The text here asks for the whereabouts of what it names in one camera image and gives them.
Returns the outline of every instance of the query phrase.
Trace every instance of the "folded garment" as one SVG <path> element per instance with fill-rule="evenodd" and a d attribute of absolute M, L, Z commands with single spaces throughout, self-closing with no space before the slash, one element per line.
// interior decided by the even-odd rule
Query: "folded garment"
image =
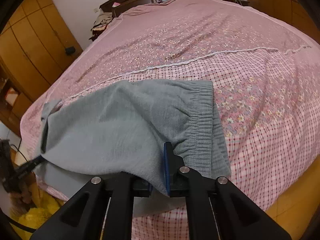
<path fill-rule="evenodd" d="M 121 171 L 149 181 L 166 194 L 166 141 L 203 176 L 230 175 L 210 81 L 120 81 L 63 108 L 56 109 L 57 103 L 44 105 L 38 150 L 49 163 L 36 173 L 68 197 L 93 175 Z M 168 197 L 155 194 L 158 197 L 146 202 L 135 201 L 134 214 L 163 212 L 178 205 L 177 200 L 168 202 Z M 153 199 L 162 199 L 163 205 L 150 204 Z"/>

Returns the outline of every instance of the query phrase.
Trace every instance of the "wooden wardrobe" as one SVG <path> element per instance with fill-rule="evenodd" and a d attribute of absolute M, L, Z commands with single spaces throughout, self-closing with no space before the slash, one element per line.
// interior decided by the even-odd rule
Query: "wooden wardrobe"
<path fill-rule="evenodd" d="M 0 121 L 20 135 L 25 111 L 81 53 L 52 0 L 24 0 L 0 35 Z M 10 87 L 19 93 L 13 106 L 4 99 Z"/>

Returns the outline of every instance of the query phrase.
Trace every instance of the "pink checkered bedsheet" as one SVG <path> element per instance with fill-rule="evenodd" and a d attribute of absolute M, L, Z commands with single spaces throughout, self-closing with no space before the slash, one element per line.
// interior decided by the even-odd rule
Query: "pink checkered bedsheet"
<path fill-rule="evenodd" d="M 42 106 L 55 98 L 65 106 L 119 80 L 211 80 L 230 179 L 266 210 L 319 153 L 319 63 L 311 38 L 250 7 L 221 0 L 138 6 L 115 19 L 28 109 L 21 135 L 33 156 Z M 134 218 L 132 238 L 188 239 L 185 207 Z"/>

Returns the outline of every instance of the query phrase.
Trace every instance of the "yellow fluffy object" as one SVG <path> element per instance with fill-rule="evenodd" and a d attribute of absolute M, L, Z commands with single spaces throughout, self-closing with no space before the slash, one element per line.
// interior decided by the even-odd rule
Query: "yellow fluffy object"
<path fill-rule="evenodd" d="M 60 205 L 63 203 L 59 204 L 54 197 L 39 189 L 36 183 L 30 185 L 29 191 L 32 193 L 32 201 L 36 205 L 36 208 L 31 208 L 21 217 L 12 217 L 12 219 L 24 226 L 38 229 L 60 208 Z M 32 235 L 31 233 L 23 231 L 15 226 L 13 226 L 13 228 L 23 240 L 30 239 Z"/>

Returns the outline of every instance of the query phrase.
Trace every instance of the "silver bolt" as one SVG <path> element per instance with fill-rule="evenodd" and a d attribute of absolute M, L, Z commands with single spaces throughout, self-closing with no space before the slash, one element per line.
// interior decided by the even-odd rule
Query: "silver bolt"
<path fill-rule="evenodd" d="M 190 168 L 187 166 L 182 166 L 180 167 L 179 171 L 181 171 L 182 173 L 188 173 L 190 171 Z"/>
<path fill-rule="evenodd" d="M 218 182 L 219 182 L 220 184 L 227 184 L 228 179 L 227 179 L 226 177 L 219 177 L 219 178 L 218 178 Z"/>
<path fill-rule="evenodd" d="M 93 184 L 99 184 L 101 182 L 101 178 L 100 177 L 94 177 L 91 179 L 91 182 Z"/>

